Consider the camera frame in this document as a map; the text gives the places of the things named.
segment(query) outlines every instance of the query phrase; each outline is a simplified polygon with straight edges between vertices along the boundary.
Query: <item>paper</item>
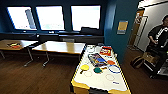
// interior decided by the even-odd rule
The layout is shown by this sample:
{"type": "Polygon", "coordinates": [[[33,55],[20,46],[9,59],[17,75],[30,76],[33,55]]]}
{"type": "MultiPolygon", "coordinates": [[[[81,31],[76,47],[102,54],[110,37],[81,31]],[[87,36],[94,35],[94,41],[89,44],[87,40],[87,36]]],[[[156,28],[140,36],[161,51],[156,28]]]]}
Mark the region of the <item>paper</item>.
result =
{"type": "Polygon", "coordinates": [[[125,34],[127,25],[128,25],[128,21],[120,21],[118,25],[117,34],[125,34]]]}

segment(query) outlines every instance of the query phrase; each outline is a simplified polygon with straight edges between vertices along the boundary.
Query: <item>white table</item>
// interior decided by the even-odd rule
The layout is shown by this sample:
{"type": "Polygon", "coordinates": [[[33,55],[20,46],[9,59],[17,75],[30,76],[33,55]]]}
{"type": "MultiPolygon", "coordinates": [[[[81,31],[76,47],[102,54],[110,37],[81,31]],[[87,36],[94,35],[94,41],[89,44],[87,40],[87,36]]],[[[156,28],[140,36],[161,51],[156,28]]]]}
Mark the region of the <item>white table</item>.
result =
{"type": "Polygon", "coordinates": [[[114,55],[114,52],[111,51],[111,56],[101,55],[102,58],[107,60],[112,60],[115,62],[114,65],[118,66],[119,73],[111,72],[108,67],[104,69],[102,73],[95,73],[94,66],[91,64],[88,59],[88,54],[99,53],[101,48],[100,46],[96,46],[95,49],[90,49],[91,45],[88,45],[86,51],[81,59],[81,62],[76,68],[76,72],[71,81],[72,86],[74,88],[74,93],[76,94],[89,94],[90,88],[96,88],[98,90],[105,90],[111,94],[130,94],[129,87],[126,83],[124,75],[120,69],[118,61],[114,55]],[[80,67],[84,64],[89,66],[89,70],[82,71],[80,67]]]}

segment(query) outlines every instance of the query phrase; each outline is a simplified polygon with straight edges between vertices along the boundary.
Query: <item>white wall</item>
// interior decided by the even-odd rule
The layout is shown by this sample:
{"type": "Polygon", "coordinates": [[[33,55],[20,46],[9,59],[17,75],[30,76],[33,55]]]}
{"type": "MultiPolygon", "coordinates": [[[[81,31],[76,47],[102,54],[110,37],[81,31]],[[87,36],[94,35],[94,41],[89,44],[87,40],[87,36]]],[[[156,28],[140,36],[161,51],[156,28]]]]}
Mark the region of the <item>white wall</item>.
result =
{"type": "MultiPolygon", "coordinates": [[[[137,46],[139,49],[141,49],[142,51],[146,50],[146,46],[149,44],[149,39],[147,37],[149,31],[153,27],[162,24],[162,19],[165,15],[168,15],[168,3],[145,7],[143,16],[148,16],[148,19],[137,46]]],[[[138,33],[142,32],[143,25],[143,23],[140,24],[138,33]]]]}
{"type": "Polygon", "coordinates": [[[144,0],[144,1],[139,2],[138,8],[165,2],[165,1],[168,1],[168,0],[144,0]]]}

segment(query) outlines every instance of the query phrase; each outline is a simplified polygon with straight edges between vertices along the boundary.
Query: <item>box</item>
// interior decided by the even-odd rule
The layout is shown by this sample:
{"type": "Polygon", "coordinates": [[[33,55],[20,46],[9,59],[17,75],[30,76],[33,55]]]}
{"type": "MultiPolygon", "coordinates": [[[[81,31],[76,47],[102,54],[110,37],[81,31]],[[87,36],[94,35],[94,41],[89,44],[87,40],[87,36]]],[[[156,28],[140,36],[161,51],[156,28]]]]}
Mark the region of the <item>box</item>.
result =
{"type": "Polygon", "coordinates": [[[150,52],[145,52],[142,58],[144,58],[144,60],[148,61],[149,63],[157,63],[159,60],[158,55],[152,56],[150,52]]]}

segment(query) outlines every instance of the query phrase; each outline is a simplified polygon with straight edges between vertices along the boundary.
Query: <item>table leg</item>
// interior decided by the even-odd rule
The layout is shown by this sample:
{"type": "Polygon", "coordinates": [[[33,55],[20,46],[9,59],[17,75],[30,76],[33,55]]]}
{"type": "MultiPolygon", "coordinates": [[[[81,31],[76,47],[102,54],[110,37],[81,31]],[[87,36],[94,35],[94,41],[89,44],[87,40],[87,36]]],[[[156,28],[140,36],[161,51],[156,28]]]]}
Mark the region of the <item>table leg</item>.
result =
{"type": "Polygon", "coordinates": [[[5,59],[4,53],[2,51],[0,51],[0,52],[1,52],[1,55],[2,55],[3,59],[5,59]]]}
{"type": "Polygon", "coordinates": [[[49,58],[49,56],[48,56],[48,53],[47,53],[47,52],[46,52],[46,55],[47,55],[47,61],[43,63],[43,67],[45,67],[45,66],[46,66],[46,64],[50,61],[50,58],[49,58]]]}
{"type": "Polygon", "coordinates": [[[29,56],[30,56],[30,61],[28,61],[24,66],[26,67],[26,66],[28,66],[28,64],[30,63],[30,62],[32,62],[33,61],[33,57],[32,57],[32,54],[31,54],[31,52],[30,52],[30,49],[29,49],[29,47],[27,47],[27,50],[28,50],[28,53],[29,53],[29,56]]]}

